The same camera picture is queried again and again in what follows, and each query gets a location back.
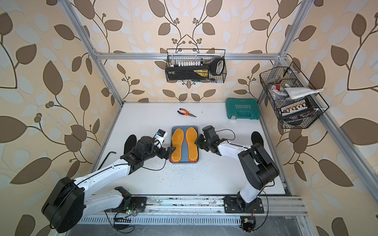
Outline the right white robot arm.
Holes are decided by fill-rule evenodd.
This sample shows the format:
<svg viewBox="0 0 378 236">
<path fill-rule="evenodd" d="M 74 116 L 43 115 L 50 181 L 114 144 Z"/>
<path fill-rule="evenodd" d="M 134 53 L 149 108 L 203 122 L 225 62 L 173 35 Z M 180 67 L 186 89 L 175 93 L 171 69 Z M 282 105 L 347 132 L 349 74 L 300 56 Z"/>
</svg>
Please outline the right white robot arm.
<svg viewBox="0 0 378 236">
<path fill-rule="evenodd" d="M 264 188 L 275 185 L 275 179 L 280 171 L 271 156 L 264 148 L 264 141 L 260 133 L 251 134 L 251 146 L 231 143 L 228 139 L 219 138 L 215 128 L 211 125 L 202 129 L 195 144 L 206 152 L 219 156 L 226 156 L 240 161 L 247 182 L 237 193 L 236 197 L 224 197 L 226 213 L 264 213 L 262 201 L 259 198 Z"/>
</svg>

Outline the yellow insole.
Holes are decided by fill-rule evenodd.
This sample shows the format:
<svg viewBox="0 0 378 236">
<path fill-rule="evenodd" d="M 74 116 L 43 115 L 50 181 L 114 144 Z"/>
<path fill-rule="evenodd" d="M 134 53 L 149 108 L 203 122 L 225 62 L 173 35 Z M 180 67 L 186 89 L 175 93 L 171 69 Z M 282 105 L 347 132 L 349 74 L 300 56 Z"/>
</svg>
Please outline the yellow insole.
<svg viewBox="0 0 378 236">
<path fill-rule="evenodd" d="M 190 127 L 186 131 L 186 141 L 188 146 L 188 159 L 189 162 L 197 162 L 198 161 L 198 150 L 195 144 L 197 140 L 198 134 L 197 131 Z"/>
<path fill-rule="evenodd" d="M 184 142 L 184 131 L 180 128 L 176 129 L 175 132 L 172 135 L 172 146 L 175 149 L 175 151 L 172 153 L 171 161 L 172 162 L 180 162 L 182 158 L 182 145 Z"/>
</svg>

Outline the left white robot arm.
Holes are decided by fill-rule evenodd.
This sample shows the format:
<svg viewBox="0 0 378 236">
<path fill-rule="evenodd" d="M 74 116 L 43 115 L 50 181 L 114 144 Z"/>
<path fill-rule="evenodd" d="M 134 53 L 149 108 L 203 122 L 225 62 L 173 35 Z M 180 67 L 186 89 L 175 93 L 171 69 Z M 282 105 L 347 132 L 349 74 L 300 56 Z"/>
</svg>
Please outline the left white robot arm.
<svg viewBox="0 0 378 236">
<path fill-rule="evenodd" d="M 117 161 L 83 177 L 60 179 L 41 209 L 49 221 L 49 227 L 64 233 L 85 216 L 107 209 L 126 210 L 131 194 L 123 187 L 99 195 L 96 192 L 134 173 L 151 158 L 170 159 L 176 148 L 164 148 L 163 142 L 164 137 L 161 136 L 143 136 L 138 140 L 131 135 L 124 144 L 123 155 Z"/>
</svg>

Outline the blue storage box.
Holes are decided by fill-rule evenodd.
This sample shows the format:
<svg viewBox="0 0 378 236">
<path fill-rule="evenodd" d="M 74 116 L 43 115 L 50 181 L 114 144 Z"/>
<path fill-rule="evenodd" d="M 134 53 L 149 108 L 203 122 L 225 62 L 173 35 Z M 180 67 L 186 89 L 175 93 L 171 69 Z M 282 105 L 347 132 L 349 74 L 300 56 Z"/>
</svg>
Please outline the blue storage box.
<svg viewBox="0 0 378 236">
<path fill-rule="evenodd" d="M 189 125 L 181 125 L 181 126 L 174 126 L 172 128 L 172 135 L 173 133 L 175 132 L 176 129 L 180 128 L 184 131 L 184 142 L 183 142 L 183 145 L 182 145 L 182 158 L 181 158 L 181 161 L 180 162 L 177 162 L 177 163 L 180 163 L 180 164 L 193 164 L 193 163 L 197 163 L 197 162 L 189 162 L 189 159 L 188 159 L 188 146 L 187 146 L 187 141 L 186 141 L 186 131 L 188 128 L 190 127 L 193 127 L 196 131 L 197 131 L 197 134 L 198 134 L 198 128 L 196 126 L 189 126 Z"/>
</svg>

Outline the black insole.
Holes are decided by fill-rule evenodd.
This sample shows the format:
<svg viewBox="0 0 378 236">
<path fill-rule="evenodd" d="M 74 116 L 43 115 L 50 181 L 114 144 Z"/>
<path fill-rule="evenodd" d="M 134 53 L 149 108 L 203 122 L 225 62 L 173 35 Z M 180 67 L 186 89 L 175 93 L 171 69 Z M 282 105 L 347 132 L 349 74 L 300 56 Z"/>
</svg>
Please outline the black insole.
<svg viewBox="0 0 378 236">
<path fill-rule="evenodd" d="M 253 145 L 260 144 L 260 145 L 264 146 L 264 140 L 263 140 L 261 134 L 257 131 L 254 131 L 251 134 L 251 141 L 252 141 Z"/>
<path fill-rule="evenodd" d="M 137 144 L 137 138 L 134 134 L 130 135 L 124 144 L 124 154 L 130 152 Z"/>
</svg>

